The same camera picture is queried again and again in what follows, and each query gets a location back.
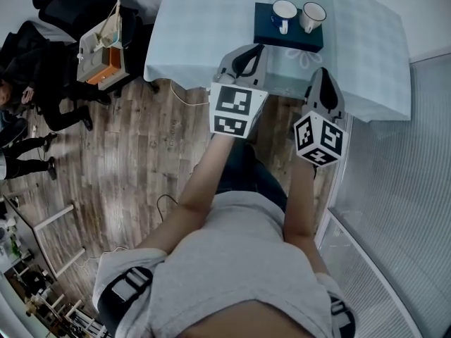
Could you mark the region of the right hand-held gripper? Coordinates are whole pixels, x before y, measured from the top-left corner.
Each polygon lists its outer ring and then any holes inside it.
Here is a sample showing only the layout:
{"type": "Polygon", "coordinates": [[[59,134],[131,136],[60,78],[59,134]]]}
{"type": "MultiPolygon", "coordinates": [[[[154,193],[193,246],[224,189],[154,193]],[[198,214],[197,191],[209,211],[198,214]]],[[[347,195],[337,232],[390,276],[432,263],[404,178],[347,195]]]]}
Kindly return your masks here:
{"type": "Polygon", "coordinates": [[[317,69],[304,95],[301,118],[293,125],[296,154],[316,167],[341,161],[349,135],[334,121],[344,113],[345,100],[335,78],[326,68],[317,69]]]}

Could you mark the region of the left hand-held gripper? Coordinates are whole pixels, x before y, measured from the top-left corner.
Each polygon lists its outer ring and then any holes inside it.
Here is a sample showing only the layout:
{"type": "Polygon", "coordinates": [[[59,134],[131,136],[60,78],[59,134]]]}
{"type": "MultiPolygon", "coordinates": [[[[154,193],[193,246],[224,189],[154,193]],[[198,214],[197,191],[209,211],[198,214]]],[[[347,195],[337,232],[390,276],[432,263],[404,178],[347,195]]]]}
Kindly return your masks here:
{"type": "Polygon", "coordinates": [[[263,44],[244,45],[223,57],[209,90],[210,132],[248,138],[268,98],[267,59],[263,44]]]}

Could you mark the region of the dark teal box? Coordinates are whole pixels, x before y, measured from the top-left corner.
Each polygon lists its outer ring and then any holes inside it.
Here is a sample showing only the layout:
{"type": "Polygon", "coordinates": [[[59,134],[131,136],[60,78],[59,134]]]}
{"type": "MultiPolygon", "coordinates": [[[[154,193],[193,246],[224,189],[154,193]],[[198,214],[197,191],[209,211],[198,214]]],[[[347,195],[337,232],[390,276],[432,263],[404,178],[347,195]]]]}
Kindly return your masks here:
{"type": "Polygon", "coordinates": [[[297,9],[296,17],[289,22],[286,35],[282,35],[272,20],[272,5],[255,3],[254,43],[279,46],[318,53],[324,47],[322,27],[307,34],[299,23],[302,9],[297,9]]]}

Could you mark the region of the white mug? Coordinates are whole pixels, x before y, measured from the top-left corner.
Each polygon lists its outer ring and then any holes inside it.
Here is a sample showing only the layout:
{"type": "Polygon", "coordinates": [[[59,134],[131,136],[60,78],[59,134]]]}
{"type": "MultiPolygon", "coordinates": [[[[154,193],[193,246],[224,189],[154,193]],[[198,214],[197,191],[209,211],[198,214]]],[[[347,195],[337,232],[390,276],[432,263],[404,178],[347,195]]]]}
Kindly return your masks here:
{"type": "Polygon", "coordinates": [[[326,18],[327,13],[321,5],[315,2],[307,2],[303,5],[299,23],[304,32],[310,34],[320,27],[326,18]]]}
{"type": "Polygon", "coordinates": [[[271,21],[279,29],[279,33],[288,33],[290,22],[297,15],[297,7],[290,1],[277,0],[272,5],[271,21]]]}

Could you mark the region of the person's left forearm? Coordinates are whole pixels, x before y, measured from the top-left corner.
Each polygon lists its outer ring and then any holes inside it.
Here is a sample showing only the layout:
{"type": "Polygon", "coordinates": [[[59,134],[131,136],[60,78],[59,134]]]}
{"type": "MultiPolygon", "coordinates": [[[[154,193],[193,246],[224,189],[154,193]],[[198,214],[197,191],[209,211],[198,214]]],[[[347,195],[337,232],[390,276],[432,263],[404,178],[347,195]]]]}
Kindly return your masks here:
{"type": "Polygon", "coordinates": [[[234,142],[232,136],[215,134],[180,195],[176,208],[196,227],[209,214],[234,142]]]}

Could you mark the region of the person's right forearm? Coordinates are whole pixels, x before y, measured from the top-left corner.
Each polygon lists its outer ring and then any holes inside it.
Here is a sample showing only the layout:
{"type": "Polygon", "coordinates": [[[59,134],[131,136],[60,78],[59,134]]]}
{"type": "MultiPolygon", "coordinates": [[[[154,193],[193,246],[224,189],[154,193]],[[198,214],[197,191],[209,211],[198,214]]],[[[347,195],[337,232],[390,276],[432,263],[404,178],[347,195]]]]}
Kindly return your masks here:
{"type": "Polygon", "coordinates": [[[314,167],[302,158],[296,158],[285,209],[283,236],[287,243],[298,245],[314,237],[314,167]]]}

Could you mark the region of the light blue checked tablecloth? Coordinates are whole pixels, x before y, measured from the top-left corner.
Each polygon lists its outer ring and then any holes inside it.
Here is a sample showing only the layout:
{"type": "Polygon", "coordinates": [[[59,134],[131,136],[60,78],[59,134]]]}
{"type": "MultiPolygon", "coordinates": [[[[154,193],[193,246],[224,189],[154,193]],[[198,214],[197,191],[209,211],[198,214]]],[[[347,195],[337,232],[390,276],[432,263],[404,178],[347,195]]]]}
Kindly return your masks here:
{"type": "MultiPolygon", "coordinates": [[[[185,89],[208,87],[229,52],[254,41],[257,3],[277,0],[163,0],[149,43],[144,78],[167,78],[185,89]]],[[[327,13],[317,53],[272,46],[265,89],[302,99],[317,68],[327,68],[345,98],[345,110],[365,122],[409,120],[409,50],[401,18],[375,0],[307,2],[327,13]]]]}

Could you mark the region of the person's dark trousers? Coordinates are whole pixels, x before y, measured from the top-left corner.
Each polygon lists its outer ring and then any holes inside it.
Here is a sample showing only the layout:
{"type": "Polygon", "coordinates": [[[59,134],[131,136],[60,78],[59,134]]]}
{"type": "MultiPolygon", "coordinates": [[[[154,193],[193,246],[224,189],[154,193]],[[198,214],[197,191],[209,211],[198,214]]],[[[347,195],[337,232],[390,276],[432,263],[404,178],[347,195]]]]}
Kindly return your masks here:
{"type": "Polygon", "coordinates": [[[232,191],[259,193],[285,212],[287,194],[272,173],[256,157],[252,145],[244,139],[235,140],[216,194],[232,191]]]}

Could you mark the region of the orange box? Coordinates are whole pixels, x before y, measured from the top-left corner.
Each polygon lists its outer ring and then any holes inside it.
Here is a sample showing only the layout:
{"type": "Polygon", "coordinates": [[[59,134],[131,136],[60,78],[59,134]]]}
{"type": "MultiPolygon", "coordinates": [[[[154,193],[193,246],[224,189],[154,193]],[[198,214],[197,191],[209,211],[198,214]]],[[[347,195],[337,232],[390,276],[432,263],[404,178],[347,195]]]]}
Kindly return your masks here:
{"type": "Polygon", "coordinates": [[[103,82],[121,69],[121,50],[117,48],[103,48],[97,52],[102,52],[100,71],[87,79],[87,83],[96,85],[103,82]]]}

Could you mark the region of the grey plastic storage box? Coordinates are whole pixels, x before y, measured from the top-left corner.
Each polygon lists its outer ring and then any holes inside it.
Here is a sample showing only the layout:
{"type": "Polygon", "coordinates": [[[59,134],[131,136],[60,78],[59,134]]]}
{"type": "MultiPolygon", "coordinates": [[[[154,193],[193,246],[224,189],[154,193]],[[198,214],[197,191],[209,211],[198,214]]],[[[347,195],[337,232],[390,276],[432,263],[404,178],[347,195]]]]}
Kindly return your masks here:
{"type": "Polygon", "coordinates": [[[77,81],[86,82],[93,74],[100,71],[102,52],[94,51],[96,44],[94,32],[86,34],[80,39],[78,49],[77,81]]]}

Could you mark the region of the person's grey t-shirt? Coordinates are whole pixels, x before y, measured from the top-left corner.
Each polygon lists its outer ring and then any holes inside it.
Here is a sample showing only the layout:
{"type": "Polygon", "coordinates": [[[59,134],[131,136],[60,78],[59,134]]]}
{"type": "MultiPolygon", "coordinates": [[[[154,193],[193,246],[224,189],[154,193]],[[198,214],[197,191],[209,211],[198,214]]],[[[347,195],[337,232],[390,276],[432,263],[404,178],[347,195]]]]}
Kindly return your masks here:
{"type": "Polygon", "coordinates": [[[244,301],[266,303],[314,338],[354,338],[357,322],[337,283],[286,244],[284,214],[255,192],[217,195],[205,225],[166,253],[104,255],[93,304],[115,338],[176,338],[244,301]]]}

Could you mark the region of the black round stool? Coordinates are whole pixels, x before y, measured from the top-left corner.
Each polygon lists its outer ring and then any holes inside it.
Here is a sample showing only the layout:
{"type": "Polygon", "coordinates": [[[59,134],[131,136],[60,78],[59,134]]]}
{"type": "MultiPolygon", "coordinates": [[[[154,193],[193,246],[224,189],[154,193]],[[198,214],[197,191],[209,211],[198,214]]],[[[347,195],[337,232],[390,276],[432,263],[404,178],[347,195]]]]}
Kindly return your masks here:
{"type": "Polygon", "coordinates": [[[0,148],[10,146],[15,141],[27,136],[27,121],[24,118],[18,118],[5,126],[0,131],[0,148]]]}

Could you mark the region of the cluttered storage shelf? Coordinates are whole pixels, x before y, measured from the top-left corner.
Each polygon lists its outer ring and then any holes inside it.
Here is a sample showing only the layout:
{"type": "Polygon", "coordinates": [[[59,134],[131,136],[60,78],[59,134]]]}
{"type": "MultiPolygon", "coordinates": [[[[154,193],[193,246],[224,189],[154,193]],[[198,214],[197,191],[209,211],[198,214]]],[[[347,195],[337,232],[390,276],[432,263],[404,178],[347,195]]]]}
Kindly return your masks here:
{"type": "Polygon", "coordinates": [[[8,226],[5,220],[0,220],[0,273],[9,270],[18,275],[26,283],[31,280],[31,272],[40,276],[45,271],[39,260],[37,249],[28,244],[16,234],[15,226],[8,226]]]}

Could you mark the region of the white metal table frame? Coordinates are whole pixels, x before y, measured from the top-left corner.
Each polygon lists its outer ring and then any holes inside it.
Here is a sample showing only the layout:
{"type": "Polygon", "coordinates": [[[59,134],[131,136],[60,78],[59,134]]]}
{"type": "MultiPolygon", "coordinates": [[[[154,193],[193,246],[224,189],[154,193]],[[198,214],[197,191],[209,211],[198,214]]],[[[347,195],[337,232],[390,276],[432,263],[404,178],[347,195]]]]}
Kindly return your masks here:
{"type": "Polygon", "coordinates": [[[39,257],[39,263],[43,263],[43,267],[51,273],[53,279],[57,280],[72,264],[74,264],[74,262],[76,262],[77,259],[79,259],[86,252],[85,248],[81,246],[75,255],[71,256],[61,268],[56,270],[49,259],[48,253],[44,249],[42,240],[38,236],[38,232],[40,230],[63,217],[65,214],[73,211],[74,205],[70,204],[42,222],[32,225],[18,210],[18,208],[15,207],[10,197],[3,195],[2,198],[3,202],[6,204],[7,212],[12,213],[13,217],[16,219],[16,236],[22,238],[24,242],[28,244],[29,249],[32,250],[36,258],[39,257]]]}

